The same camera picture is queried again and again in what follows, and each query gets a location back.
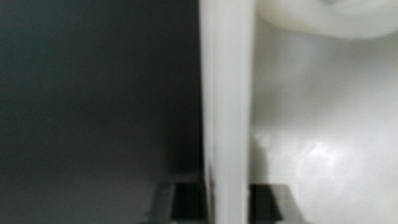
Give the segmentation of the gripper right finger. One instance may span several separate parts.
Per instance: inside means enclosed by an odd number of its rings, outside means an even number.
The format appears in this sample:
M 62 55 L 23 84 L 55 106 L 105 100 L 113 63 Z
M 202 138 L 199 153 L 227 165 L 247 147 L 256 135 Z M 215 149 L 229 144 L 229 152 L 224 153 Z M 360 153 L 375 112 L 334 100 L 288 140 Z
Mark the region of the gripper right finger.
M 309 224 L 286 185 L 250 185 L 248 224 Z

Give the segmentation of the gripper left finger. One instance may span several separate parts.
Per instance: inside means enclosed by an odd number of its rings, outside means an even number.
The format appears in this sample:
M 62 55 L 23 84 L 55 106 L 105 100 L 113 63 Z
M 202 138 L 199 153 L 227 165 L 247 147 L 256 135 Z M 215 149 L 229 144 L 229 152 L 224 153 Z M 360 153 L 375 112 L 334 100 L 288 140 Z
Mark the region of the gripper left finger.
M 140 224 L 206 224 L 206 195 L 199 182 L 160 183 Z

